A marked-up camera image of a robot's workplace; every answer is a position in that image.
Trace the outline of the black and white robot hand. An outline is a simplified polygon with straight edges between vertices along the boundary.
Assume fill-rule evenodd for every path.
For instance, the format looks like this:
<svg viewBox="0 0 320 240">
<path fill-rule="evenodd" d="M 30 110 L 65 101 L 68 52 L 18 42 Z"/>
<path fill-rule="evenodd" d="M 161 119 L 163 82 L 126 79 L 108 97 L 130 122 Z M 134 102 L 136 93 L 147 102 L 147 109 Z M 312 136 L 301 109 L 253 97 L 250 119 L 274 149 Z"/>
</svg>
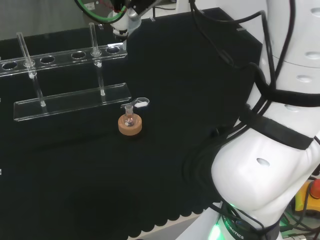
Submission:
<svg viewBox="0 0 320 240">
<path fill-rule="evenodd" d="M 140 27 L 142 20 L 132 7 L 129 7 L 128 0 L 111 0 L 113 6 L 112 16 L 119 14 L 123 7 L 124 15 L 120 20 L 111 24 L 113 34 L 122 42 L 126 40 L 137 28 Z"/>
</svg>

